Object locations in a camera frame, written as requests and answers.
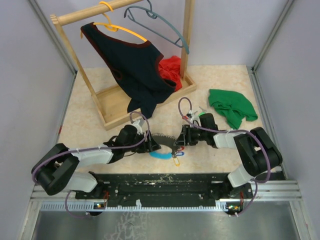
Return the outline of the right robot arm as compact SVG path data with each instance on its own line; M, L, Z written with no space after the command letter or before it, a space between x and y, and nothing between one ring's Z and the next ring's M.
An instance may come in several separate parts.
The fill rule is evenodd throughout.
M255 177L266 172L269 180L271 169L283 163L279 149L262 127L247 130L219 130L211 113L196 116L191 111L183 115L188 124L182 126L174 146L195 146L198 142L215 149L235 149L240 156L241 165L227 174L219 185L219 196L235 198L241 187Z

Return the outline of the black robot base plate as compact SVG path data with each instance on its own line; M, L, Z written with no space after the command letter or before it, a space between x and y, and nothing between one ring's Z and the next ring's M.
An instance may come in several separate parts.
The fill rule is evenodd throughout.
M214 207L216 201L253 197L250 183L232 188L225 173L97 174L98 189L77 200L102 199L108 207Z

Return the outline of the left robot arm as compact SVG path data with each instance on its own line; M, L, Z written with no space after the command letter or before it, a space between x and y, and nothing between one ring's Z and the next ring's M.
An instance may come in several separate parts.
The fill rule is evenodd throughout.
M103 195L103 182L94 172L80 168L108 165L121 160L127 152L145 154L161 149L149 131L138 125L126 125L118 135L98 147L69 149L63 143L54 145L32 168L32 179L53 196L63 190L87 193L97 199Z

